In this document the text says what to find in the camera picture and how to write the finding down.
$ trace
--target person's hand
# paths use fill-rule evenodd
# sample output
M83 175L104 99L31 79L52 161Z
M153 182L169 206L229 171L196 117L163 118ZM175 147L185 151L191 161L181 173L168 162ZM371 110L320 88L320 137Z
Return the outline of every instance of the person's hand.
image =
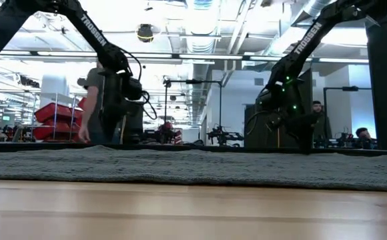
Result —
M81 141L84 143L88 143L91 140L89 139L89 133L88 133L88 128L86 126L81 126L81 129L78 132L78 137Z

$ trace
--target wooden surface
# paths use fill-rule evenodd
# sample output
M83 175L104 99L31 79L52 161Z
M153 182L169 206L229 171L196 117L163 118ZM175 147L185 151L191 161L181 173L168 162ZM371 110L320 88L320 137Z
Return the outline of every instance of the wooden surface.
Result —
M387 193L0 181L0 239L387 240Z

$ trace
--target man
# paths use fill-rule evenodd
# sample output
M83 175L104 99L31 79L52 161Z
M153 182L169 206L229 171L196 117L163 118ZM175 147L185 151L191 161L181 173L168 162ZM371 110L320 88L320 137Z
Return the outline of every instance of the man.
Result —
M326 130L327 130L327 138L332 138L332 130L330 128L330 121L328 117L326 118L324 114L324 110L320 101L312 102L312 111L315 114L319 114L319 118L315 124L314 129L314 140L325 139L326 138Z
M359 139L372 139L370 133L368 132L368 129L365 127L360 127L359 129L357 129L355 131L355 134Z
M356 136L359 138L359 141L354 144L355 147L361 149L376 149L377 145L375 140L370 136L368 129L365 127L360 127L355 131Z
M105 79L104 76L99 74L102 69L103 66L97 61L97 66L89 71L87 79L83 84L87 88L87 97L84 103L82 124L78 135L86 143L118 143L117 137L114 137L112 141L106 139L99 119Z

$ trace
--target gray carpet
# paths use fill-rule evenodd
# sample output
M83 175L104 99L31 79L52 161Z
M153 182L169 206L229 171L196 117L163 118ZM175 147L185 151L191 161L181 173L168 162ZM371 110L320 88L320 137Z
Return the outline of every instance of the gray carpet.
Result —
M387 156L88 149L0 153L0 179L387 191Z

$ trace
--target red storage bin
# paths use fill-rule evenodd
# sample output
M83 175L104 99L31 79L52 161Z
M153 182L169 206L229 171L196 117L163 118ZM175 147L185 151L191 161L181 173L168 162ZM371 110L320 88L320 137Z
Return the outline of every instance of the red storage bin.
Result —
M82 113L83 113L83 111L75 109L75 113L73 114L73 118L75 118L75 119L81 118Z
M44 127L37 127L33 130L33 136L38 140L50 140L54 135L54 120L48 120L43 124ZM73 124L72 135L77 135L79 127ZM70 123L64 121L58 121L55 124L55 139L54 140L69 140L69 134L71 132Z
M36 120L39 123L44 123L47 120L54 121L55 114L55 103L50 103L40 110L35 112ZM72 119L72 110L69 107L57 104L57 120L58 121L71 121Z
M78 107L81 108L82 110L84 109L84 103L85 103L86 98L82 98L81 101L78 103Z
M81 126L82 124L82 117L78 117L75 121L75 124L78 125L78 126Z

